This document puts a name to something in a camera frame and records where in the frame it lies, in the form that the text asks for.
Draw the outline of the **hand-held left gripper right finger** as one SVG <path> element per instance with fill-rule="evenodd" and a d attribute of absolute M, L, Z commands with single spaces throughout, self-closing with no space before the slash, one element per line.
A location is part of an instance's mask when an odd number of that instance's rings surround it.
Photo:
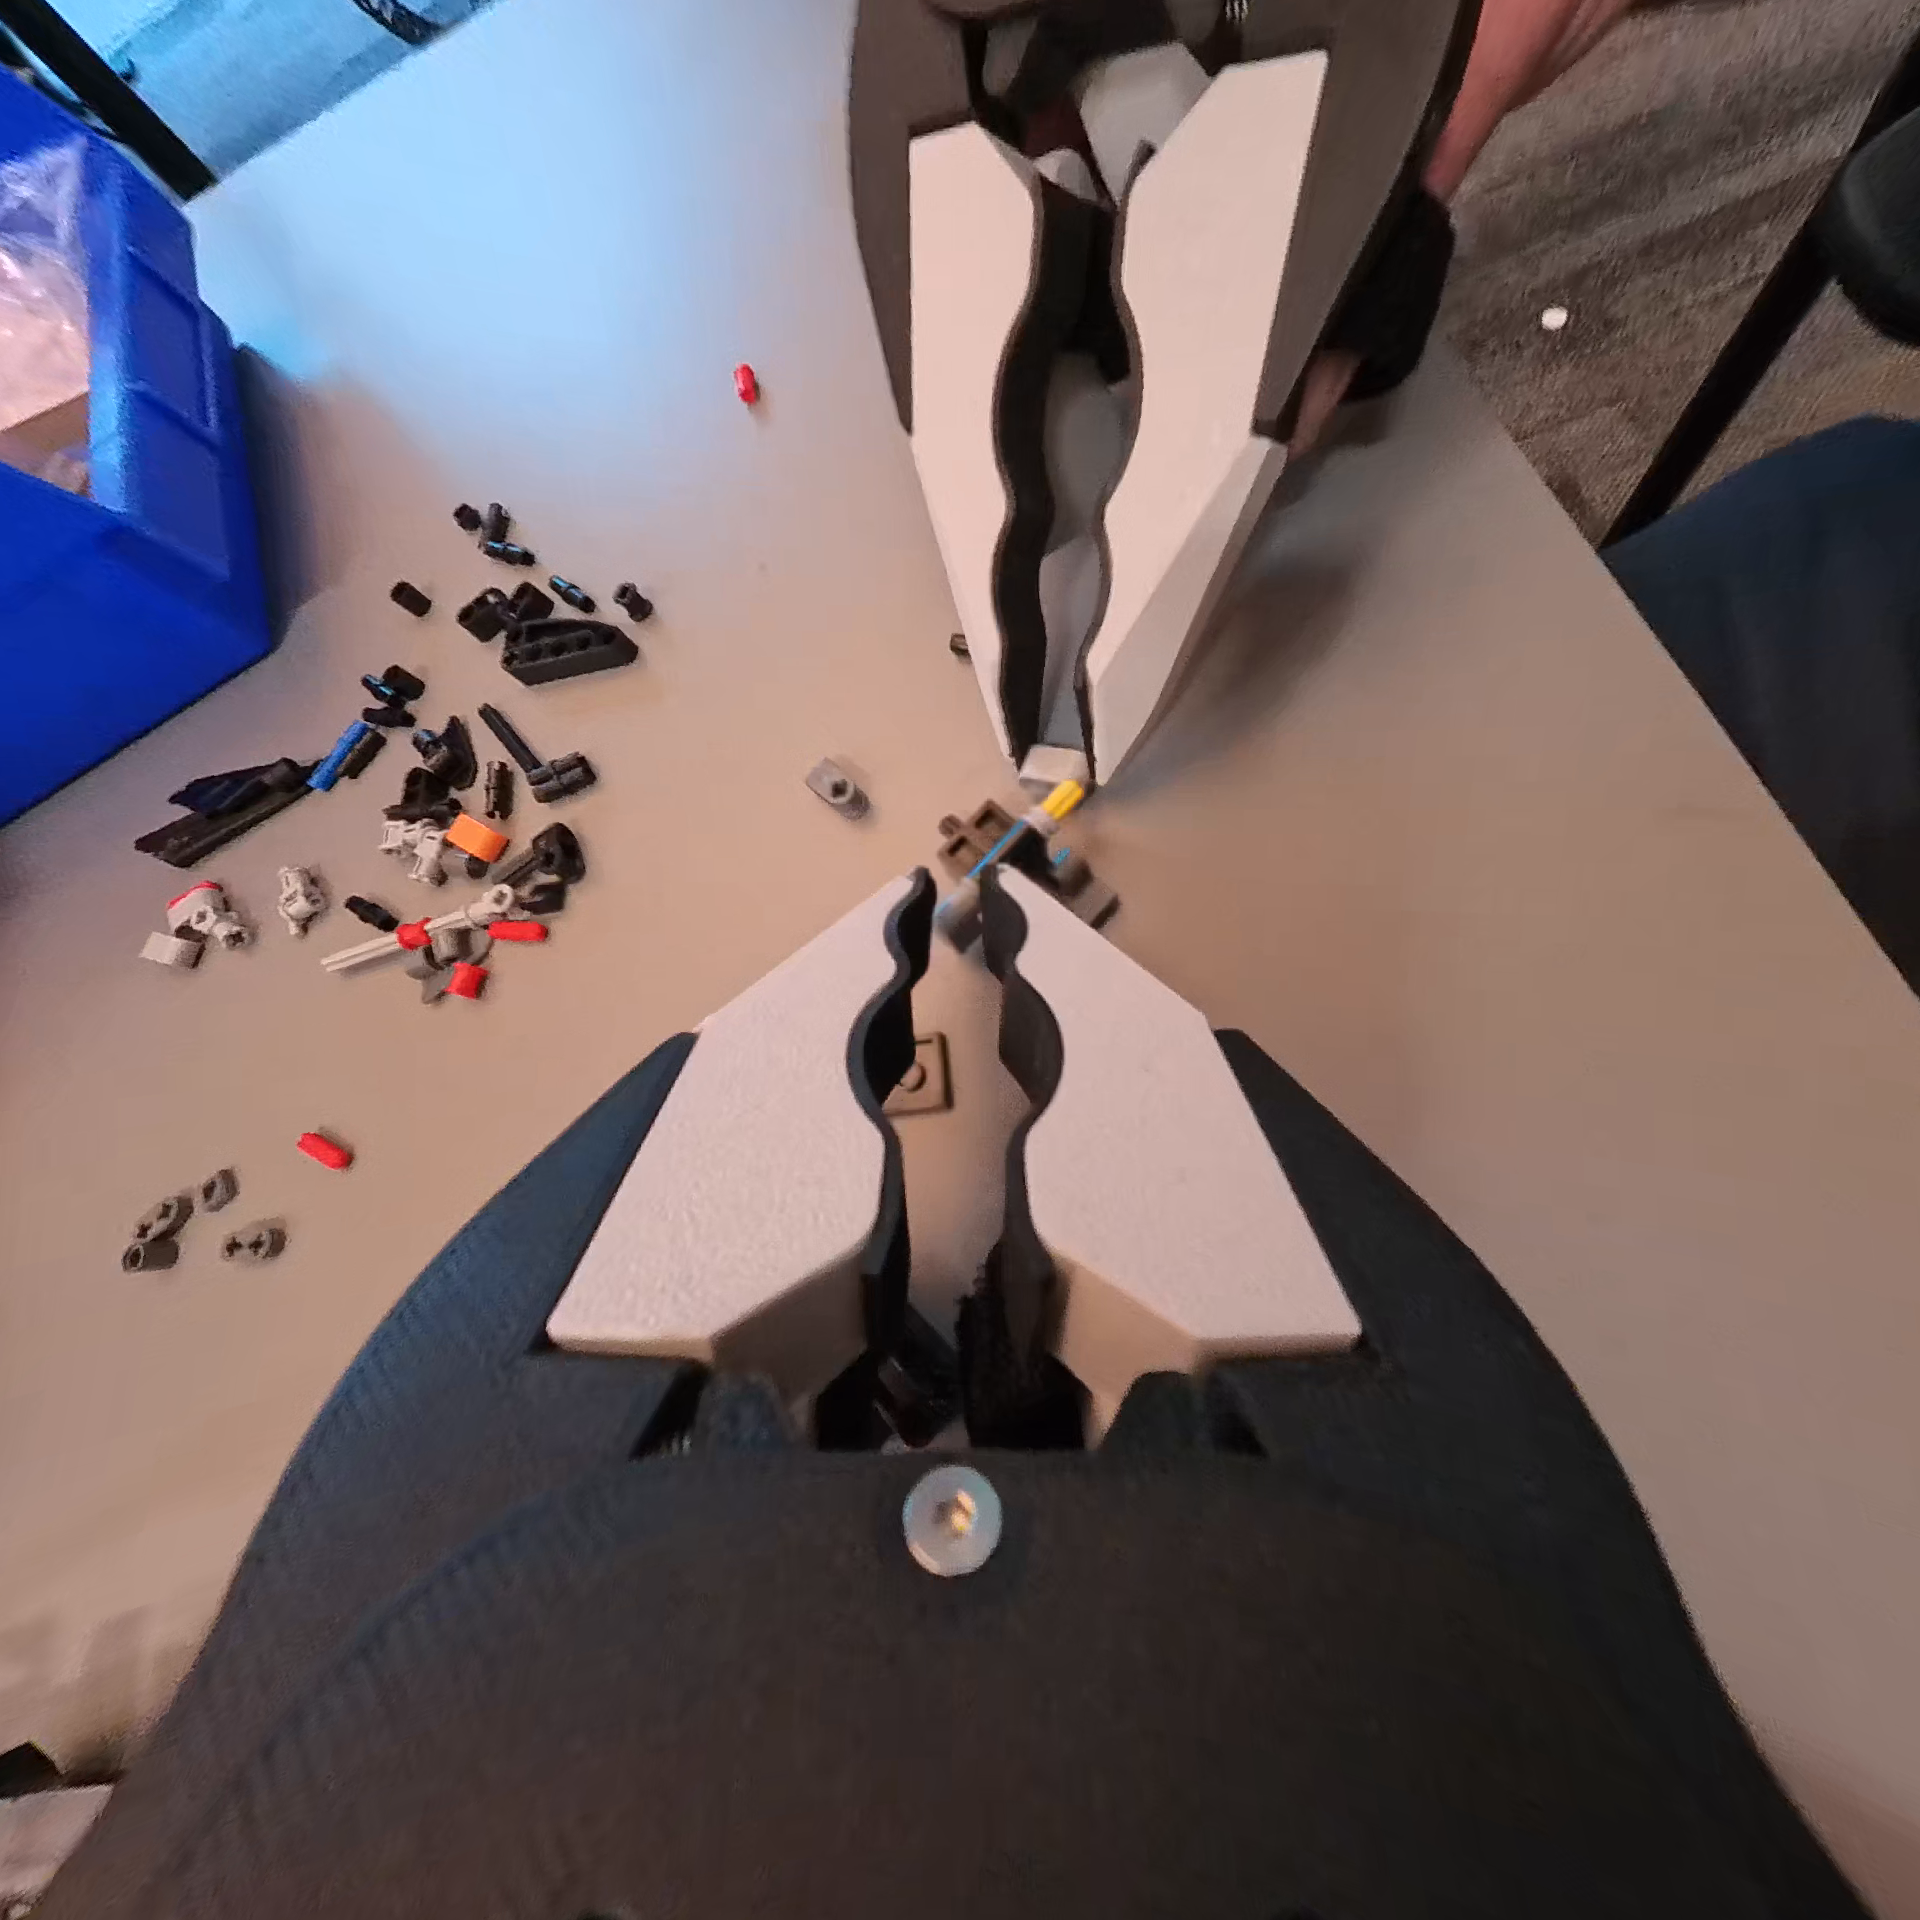
<path fill-rule="evenodd" d="M 1348 1353 L 1359 1312 L 1210 1019 L 998 866 L 983 953 L 1025 1109 L 976 1278 L 976 1441 L 1076 1450 L 1148 1376 Z"/>

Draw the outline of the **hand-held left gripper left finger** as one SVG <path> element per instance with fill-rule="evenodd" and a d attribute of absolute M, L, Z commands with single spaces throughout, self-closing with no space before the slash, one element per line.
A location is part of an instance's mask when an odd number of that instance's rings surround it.
<path fill-rule="evenodd" d="M 827 1450 L 881 1443 L 911 1229 L 886 1112 L 915 1064 L 928 868 L 700 1021 L 558 1302 L 547 1341 L 771 1385 Z"/>

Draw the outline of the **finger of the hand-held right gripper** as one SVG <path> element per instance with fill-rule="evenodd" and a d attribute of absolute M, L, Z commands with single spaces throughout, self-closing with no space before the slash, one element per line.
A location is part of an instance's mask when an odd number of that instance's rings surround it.
<path fill-rule="evenodd" d="M 1001 403 L 1036 288 L 1039 176 L 978 123 L 923 132 L 907 211 L 911 446 L 982 699 L 1019 763 L 1043 726 L 1043 529 L 1040 484 L 1001 443 Z"/>
<path fill-rule="evenodd" d="M 1080 667 L 1097 787 L 1152 730 L 1288 464 L 1257 427 L 1329 52 L 1204 73 L 1187 49 L 1095 64 L 1080 109 L 1121 193 L 1113 268 L 1134 437 L 1105 504 L 1106 597 Z"/>

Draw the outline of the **yellow axle lego assembly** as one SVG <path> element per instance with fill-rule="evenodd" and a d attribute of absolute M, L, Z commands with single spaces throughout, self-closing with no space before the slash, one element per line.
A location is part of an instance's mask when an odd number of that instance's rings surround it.
<path fill-rule="evenodd" d="M 1087 797 L 1082 781 L 1066 779 L 1019 813 L 985 802 L 968 819 L 942 821 L 942 865 L 951 891 L 938 902 L 934 925 L 956 953 L 970 953 L 982 940 L 982 889 L 992 868 L 1025 874 L 1095 930 L 1113 924 L 1121 913 L 1113 886 L 1094 875 L 1091 865 L 1063 842 L 1066 822 Z"/>

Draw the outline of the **pile of lego pieces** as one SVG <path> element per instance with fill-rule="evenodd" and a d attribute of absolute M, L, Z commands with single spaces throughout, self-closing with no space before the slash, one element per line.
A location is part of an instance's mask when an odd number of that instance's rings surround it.
<path fill-rule="evenodd" d="M 502 642 L 522 622 L 604 620 L 598 600 L 582 584 L 560 574 L 538 579 L 538 554 L 516 538 L 515 517 L 504 504 L 459 504 L 452 522 L 488 563 L 516 577 L 515 586 L 483 588 L 452 616 L 466 637 L 494 651 L 498 667 Z M 632 637 L 656 613 L 635 584 L 614 588 L 614 609 L 617 620 L 604 622 Z M 167 801 L 175 813 L 136 838 L 136 852 L 190 875 L 162 907 L 160 925 L 139 947 L 146 965 L 190 972 L 206 953 L 251 947 L 254 925 L 232 889 L 204 866 L 302 801 L 360 779 L 399 741 L 410 748 L 414 762 L 402 773 L 399 797 L 379 813 L 375 848 L 383 857 L 399 860 L 414 885 L 440 889 L 459 874 L 478 886 L 475 898 L 404 920 L 370 896 L 332 896 L 314 866 L 296 862 L 278 872 L 275 915 L 281 929 L 302 940 L 339 906 L 374 934 L 330 956 L 326 972 L 347 977 L 402 961 L 404 972 L 420 981 L 426 1002 L 478 1002 L 490 984 L 494 945 L 547 940 L 547 921 L 562 913 L 569 889 L 586 877 L 586 852 L 567 822 L 543 826 L 516 845 L 516 806 L 522 801 L 562 806 L 591 794 L 598 787 L 592 762 L 584 752 L 543 752 L 490 701 L 475 706 L 475 722 L 450 714 L 444 724 L 426 726 L 428 683 L 402 662 L 362 676 L 360 686 L 369 697 L 367 706 L 320 756 L 275 756 L 198 776 Z"/>

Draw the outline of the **black triangular lego beam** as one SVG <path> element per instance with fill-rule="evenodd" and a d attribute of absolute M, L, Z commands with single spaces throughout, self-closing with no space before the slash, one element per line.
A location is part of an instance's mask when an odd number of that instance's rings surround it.
<path fill-rule="evenodd" d="M 502 669 L 527 688 L 607 674 L 641 661 L 626 632 L 598 617 L 544 617 L 511 628 Z"/>

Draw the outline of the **person's right hand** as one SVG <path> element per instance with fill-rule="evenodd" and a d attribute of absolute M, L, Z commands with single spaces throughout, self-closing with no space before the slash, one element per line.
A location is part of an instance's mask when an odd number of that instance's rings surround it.
<path fill-rule="evenodd" d="M 1631 3 L 1483 3 L 1447 123 L 1432 141 L 1422 189 L 1362 300 L 1310 365 L 1288 452 L 1304 460 L 1336 412 L 1392 392 L 1424 352 L 1454 253 L 1452 198 L 1502 122 L 1587 57 Z"/>

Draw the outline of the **black mesh chair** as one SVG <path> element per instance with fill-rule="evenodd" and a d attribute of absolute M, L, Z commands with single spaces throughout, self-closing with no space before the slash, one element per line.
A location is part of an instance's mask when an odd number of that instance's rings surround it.
<path fill-rule="evenodd" d="M 1830 291 L 1841 291 L 1881 338 L 1919 345 L 1919 38 L 1910 38 L 1855 144 L 1600 534 L 1600 549 L 1644 532 L 1689 491 Z"/>

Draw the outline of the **person's legs blue pants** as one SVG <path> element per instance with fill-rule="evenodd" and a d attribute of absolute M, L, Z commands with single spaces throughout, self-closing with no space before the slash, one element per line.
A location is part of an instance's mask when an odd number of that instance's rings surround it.
<path fill-rule="evenodd" d="M 1919 422 L 1824 427 L 1600 558 L 1915 990 Z"/>

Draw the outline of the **black metal stand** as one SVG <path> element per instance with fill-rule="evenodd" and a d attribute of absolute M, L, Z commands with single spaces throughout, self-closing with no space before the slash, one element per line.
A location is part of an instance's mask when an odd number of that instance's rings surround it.
<path fill-rule="evenodd" d="M 63 4 L 17 4 L 12 27 L 63 86 L 180 201 L 209 193 L 218 176 L 74 26 Z"/>

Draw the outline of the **blue plastic bin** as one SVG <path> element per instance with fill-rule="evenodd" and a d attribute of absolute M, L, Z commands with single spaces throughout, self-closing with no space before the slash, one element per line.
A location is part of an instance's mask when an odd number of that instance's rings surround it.
<path fill-rule="evenodd" d="M 3 813 L 54 797 L 272 646 L 234 336 L 185 216 L 6 77 L 6 162 L 80 146 L 88 490 L 3 478 Z"/>

